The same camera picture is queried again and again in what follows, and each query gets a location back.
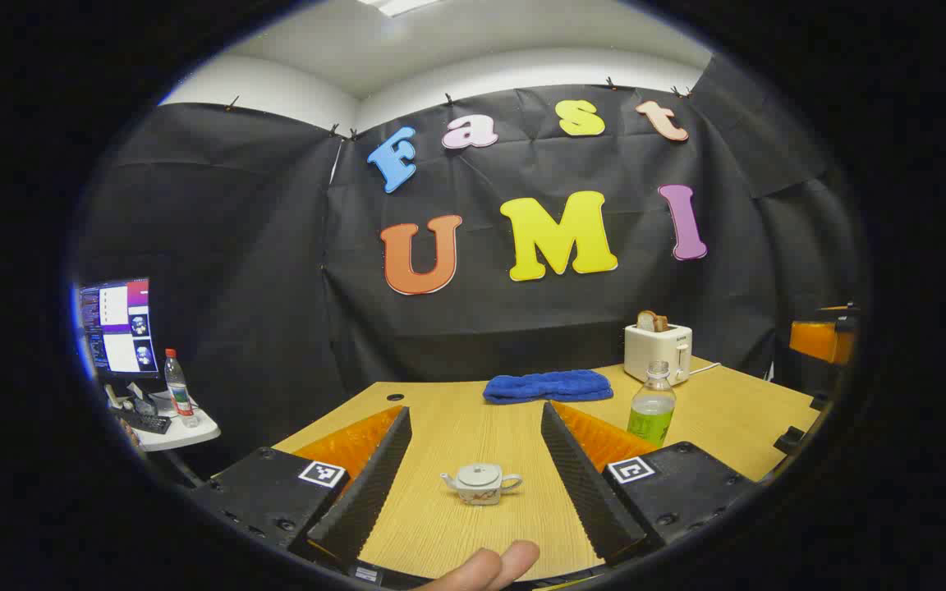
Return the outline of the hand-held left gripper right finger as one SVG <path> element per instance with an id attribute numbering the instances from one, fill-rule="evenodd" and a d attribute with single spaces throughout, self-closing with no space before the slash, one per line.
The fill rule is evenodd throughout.
<path id="1" fill-rule="evenodd" d="M 559 401 L 544 403 L 541 433 L 590 545 L 610 566 L 672 545 L 760 490 L 693 442 L 654 448 Z"/>

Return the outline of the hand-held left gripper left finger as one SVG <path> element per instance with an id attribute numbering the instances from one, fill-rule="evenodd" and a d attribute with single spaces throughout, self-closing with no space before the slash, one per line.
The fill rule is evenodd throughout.
<path id="1" fill-rule="evenodd" d="M 409 409 L 390 406 L 296 451 L 260 447 L 186 497 L 255 546 L 345 570 L 378 524 L 412 434 Z"/>

